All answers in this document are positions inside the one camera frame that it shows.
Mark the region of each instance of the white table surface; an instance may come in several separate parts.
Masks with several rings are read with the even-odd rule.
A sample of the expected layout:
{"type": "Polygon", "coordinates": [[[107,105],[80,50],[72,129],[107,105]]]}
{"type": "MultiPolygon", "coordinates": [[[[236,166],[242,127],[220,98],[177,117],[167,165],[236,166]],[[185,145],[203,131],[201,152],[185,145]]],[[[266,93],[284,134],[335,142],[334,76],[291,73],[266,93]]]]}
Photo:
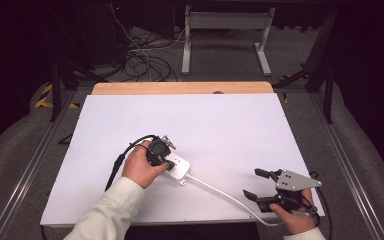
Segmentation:
{"type": "MultiPolygon", "coordinates": [[[[261,218],[242,190],[258,197],[276,194],[271,179],[255,168],[308,170],[274,93],[88,96],[41,225],[73,225],[104,192],[113,163],[136,139],[168,135],[190,173],[231,196],[261,218]]],[[[134,224],[250,221],[251,214],[193,180],[186,186],[159,176],[146,190],[134,224]]],[[[313,191],[319,214],[324,215],[313,191]]]]}

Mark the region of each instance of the white wire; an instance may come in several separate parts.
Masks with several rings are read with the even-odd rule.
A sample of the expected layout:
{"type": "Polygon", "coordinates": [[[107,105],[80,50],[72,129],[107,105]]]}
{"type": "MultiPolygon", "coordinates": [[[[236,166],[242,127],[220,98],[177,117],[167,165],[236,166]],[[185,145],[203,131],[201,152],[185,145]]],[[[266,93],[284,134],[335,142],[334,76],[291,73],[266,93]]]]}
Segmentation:
{"type": "Polygon", "coordinates": [[[112,4],[107,4],[107,7],[108,7],[108,9],[111,11],[111,13],[114,15],[114,19],[115,19],[115,21],[121,26],[121,28],[123,29],[123,31],[124,31],[124,33],[126,34],[126,36],[127,36],[127,37],[130,39],[130,41],[136,46],[136,48],[137,48],[140,52],[142,52],[143,55],[146,56],[146,58],[147,58],[147,60],[148,60],[148,61],[146,62],[146,68],[148,69],[148,67],[149,67],[149,61],[150,61],[150,60],[149,60],[149,56],[146,55],[146,53],[145,53],[144,51],[142,51],[142,49],[136,44],[135,41],[133,41],[132,38],[130,38],[130,36],[129,36],[129,34],[127,33],[126,29],[124,28],[123,24],[121,24],[120,21],[118,21],[117,16],[115,15],[115,12],[114,12],[114,9],[113,9],[112,4]]]}
{"type": "MultiPolygon", "coordinates": [[[[142,48],[141,51],[149,51],[149,50],[159,50],[159,49],[168,49],[168,48],[171,48],[173,47],[174,45],[176,45],[178,42],[180,42],[180,38],[182,37],[183,33],[185,32],[185,29],[183,29],[183,31],[180,33],[180,36],[177,38],[176,41],[173,42],[173,44],[171,44],[170,46],[167,46],[167,47],[155,47],[155,48],[142,48]]],[[[155,45],[157,43],[161,43],[161,42],[166,42],[166,41],[158,41],[158,42],[152,42],[152,43],[149,43],[147,45],[155,45]]]]}
{"type": "Polygon", "coordinates": [[[248,212],[250,212],[258,221],[260,221],[262,224],[264,224],[264,225],[266,225],[268,227],[275,227],[275,226],[279,226],[279,225],[283,224],[283,222],[280,222],[280,223],[268,223],[268,222],[264,221],[263,219],[261,219],[260,217],[258,217],[257,214],[255,214],[251,209],[249,209],[247,206],[245,206],[243,203],[241,203],[239,200],[235,199],[234,197],[230,196],[229,194],[224,193],[224,192],[218,190],[217,188],[214,188],[214,187],[208,185],[207,183],[197,179],[196,177],[190,175],[189,173],[186,174],[186,177],[188,177],[190,179],[193,179],[193,180],[201,183],[202,185],[204,185],[204,186],[206,186],[206,187],[208,187],[208,188],[210,188],[210,189],[212,189],[212,190],[214,190],[214,191],[224,195],[225,197],[233,200],[234,202],[236,202],[237,204],[239,204],[240,206],[245,208],[248,212]]]}

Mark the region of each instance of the white device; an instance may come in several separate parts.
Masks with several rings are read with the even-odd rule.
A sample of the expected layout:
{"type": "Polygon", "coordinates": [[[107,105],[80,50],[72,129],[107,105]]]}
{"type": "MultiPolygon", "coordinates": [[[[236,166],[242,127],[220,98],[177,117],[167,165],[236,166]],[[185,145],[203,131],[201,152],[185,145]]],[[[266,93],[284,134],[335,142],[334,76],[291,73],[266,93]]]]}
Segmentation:
{"type": "Polygon", "coordinates": [[[191,164],[173,152],[165,158],[173,162],[174,167],[171,170],[165,171],[164,175],[183,186],[186,185],[186,174],[189,172],[191,164]]]}

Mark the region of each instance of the metal leg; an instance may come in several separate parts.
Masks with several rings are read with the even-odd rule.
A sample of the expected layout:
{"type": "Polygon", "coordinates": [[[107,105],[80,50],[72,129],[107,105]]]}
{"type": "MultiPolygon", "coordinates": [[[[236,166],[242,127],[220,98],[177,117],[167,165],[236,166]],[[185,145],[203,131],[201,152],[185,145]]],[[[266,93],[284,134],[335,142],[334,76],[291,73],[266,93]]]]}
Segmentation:
{"type": "Polygon", "coordinates": [[[275,8],[270,8],[268,13],[268,18],[264,21],[263,27],[263,36],[261,37],[260,43],[255,43],[255,49],[257,51],[258,59],[260,60],[261,68],[263,69],[264,76],[271,76],[271,70],[269,63],[267,61],[266,55],[264,53],[264,46],[267,42],[267,37],[269,35],[270,27],[273,21],[275,8]]]}
{"type": "Polygon", "coordinates": [[[324,96],[324,102],[323,102],[323,113],[328,123],[332,123],[331,110],[332,110],[333,81],[334,81],[334,71],[332,67],[329,67],[327,72],[325,96],[324,96]]]}
{"type": "Polygon", "coordinates": [[[322,62],[326,45],[330,39],[333,24],[335,23],[336,12],[336,9],[331,10],[320,27],[316,41],[314,42],[307,61],[305,62],[304,71],[313,73],[319,67],[320,62],[322,62]]]}
{"type": "Polygon", "coordinates": [[[298,79],[306,79],[306,78],[308,79],[308,73],[301,70],[292,76],[283,76],[283,80],[279,81],[276,84],[273,84],[273,88],[282,88],[292,82],[295,82],[298,79]]]}
{"type": "Polygon", "coordinates": [[[52,67],[52,98],[53,109],[51,122],[55,121],[58,114],[61,112],[61,89],[60,89],[60,69],[59,64],[56,62],[52,67]]]}
{"type": "Polygon", "coordinates": [[[185,10],[185,46],[183,48],[182,74],[189,75],[189,66],[191,62],[191,42],[190,42],[190,6],[186,6],[185,10]]]}

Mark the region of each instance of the hand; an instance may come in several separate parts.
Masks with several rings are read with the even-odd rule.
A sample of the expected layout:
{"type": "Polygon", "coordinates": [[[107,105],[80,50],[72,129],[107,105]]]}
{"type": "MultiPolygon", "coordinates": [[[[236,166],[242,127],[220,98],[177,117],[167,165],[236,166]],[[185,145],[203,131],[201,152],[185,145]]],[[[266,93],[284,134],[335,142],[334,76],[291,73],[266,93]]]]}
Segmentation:
{"type": "Polygon", "coordinates": [[[136,146],[127,157],[121,176],[130,178],[143,189],[149,187],[156,177],[162,174],[168,168],[168,163],[159,166],[151,166],[146,160],[146,151],[151,142],[143,141],[141,145],[136,146]]]}
{"type": "MultiPolygon", "coordinates": [[[[310,189],[304,189],[301,192],[311,205],[314,206],[313,197],[310,189]]],[[[270,209],[286,224],[289,232],[293,235],[307,232],[316,227],[314,219],[311,216],[302,216],[291,214],[285,211],[281,206],[277,204],[270,204],[270,209]]]]}

